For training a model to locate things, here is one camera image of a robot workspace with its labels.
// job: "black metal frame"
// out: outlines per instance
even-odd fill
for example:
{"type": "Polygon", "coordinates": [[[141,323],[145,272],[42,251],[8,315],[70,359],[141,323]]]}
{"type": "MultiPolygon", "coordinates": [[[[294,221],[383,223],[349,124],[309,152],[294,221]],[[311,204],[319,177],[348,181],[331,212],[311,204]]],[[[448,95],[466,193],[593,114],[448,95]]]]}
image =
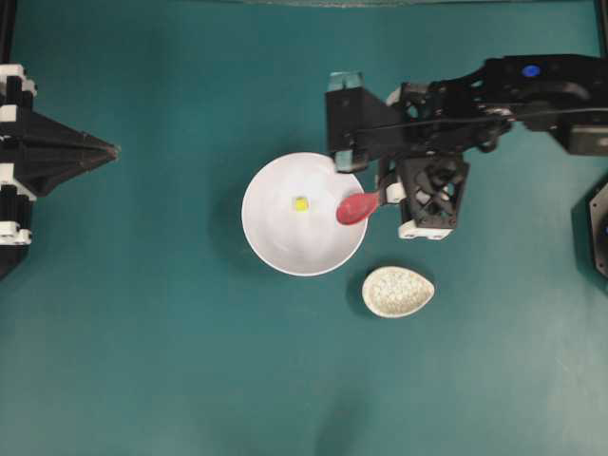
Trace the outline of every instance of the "black metal frame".
{"type": "Polygon", "coordinates": [[[608,57],[608,0],[596,0],[599,46],[603,57],[608,57]]]}
{"type": "MultiPolygon", "coordinates": [[[[10,63],[16,7],[16,0],[0,0],[0,65],[10,63]]],[[[33,198],[19,188],[44,197],[60,183],[115,160],[118,154],[116,146],[35,112],[33,82],[19,66],[3,69],[6,84],[0,93],[0,106],[8,107],[14,117],[0,122],[2,163],[12,164],[12,182],[0,188],[0,222],[8,222],[5,226],[16,223],[20,237],[15,240],[9,235],[11,240],[0,245],[0,279],[29,249],[21,236],[31,233],[33,198]]]]}
{"type": "Polygon", "coordinates": [[[407,196],[402,223],[451,230],[458,222],[471,148],[490,152],[522,121],[572,155],[608,156],[608,60],[574,54],[488,59],[463,78],[401,85],[387,106],[363,87],[326,94],[328,149],[340,172],[383,162],[407,196]]]}

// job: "red spoon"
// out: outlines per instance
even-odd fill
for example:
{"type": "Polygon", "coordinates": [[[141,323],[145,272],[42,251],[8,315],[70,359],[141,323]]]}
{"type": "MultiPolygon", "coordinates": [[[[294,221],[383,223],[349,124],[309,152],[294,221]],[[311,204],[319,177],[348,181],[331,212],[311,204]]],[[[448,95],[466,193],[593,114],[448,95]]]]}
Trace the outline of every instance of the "red spoon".
{"type": "Polygon", "coordinates": [[[343,225],[354,225],[375,212],[380,204],[379,193],[358,193],[342,200],[335,217],[343,225]]]}

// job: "black cable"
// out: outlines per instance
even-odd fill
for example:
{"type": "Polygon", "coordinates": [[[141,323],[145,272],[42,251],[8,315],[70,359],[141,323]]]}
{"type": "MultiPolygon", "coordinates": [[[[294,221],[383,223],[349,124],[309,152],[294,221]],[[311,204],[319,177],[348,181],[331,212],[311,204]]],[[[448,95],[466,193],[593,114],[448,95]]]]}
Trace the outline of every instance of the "black cable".
{"type": "Polygon", "coordinates": [[[512,120],[518,121],[520,119],[530,119],[534,117],[542,116],[553,116],[557,114],[580,114],[583,112],[608,112],[608,107],[577,107],[572,109],[551,109],[545,111],[528,112],[523,114],[509,114],[509,115],[490,115],[485,117],[445,117],[443,119],[431,119],[428,121],[417,121],[410,123],[394,123],[392,125],[380,125],[373,128],[361,128],[356,130],[356,133],[367,133],[376,130],[390,130],[393,128],[412,128],[414,126],[421,125],[434,125],[434,124],[484,124],[493,121],[504,121],[512,120]]]}

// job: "teal table surface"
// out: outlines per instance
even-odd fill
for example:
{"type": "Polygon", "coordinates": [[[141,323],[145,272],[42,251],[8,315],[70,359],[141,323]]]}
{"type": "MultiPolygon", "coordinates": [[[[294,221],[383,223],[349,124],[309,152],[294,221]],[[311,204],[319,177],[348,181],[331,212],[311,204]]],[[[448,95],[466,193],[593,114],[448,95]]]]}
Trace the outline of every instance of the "teal table surface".
{"type": "Polygon", "coordinates": [[[325,150],[331,71],[386,96],[488,57],[598,55],[595,20],[589,1],[21,2],[37,110],[122,154],[39,200],[0,283],[0,454],[608,454],[608,296],[580,206],[607,159],[518,127],[467,153],[448,239],[399,240],[383,208],[316,278],[263,264],[240,224],[266,162],[325,150]],[[385,264],[434,299],[371,316],[360,286],[385,264]]]}

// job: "yellow cube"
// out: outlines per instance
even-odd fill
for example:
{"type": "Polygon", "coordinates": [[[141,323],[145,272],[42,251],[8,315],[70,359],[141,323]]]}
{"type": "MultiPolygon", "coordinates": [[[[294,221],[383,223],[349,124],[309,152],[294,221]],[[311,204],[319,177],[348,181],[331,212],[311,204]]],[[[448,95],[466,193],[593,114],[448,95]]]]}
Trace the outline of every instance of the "yellow cube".
{"type": "Polygon", "coordinates": [[[304,197],[297,197],[294,201],[296,212],[308,212],[308,200],[304,197]]]}

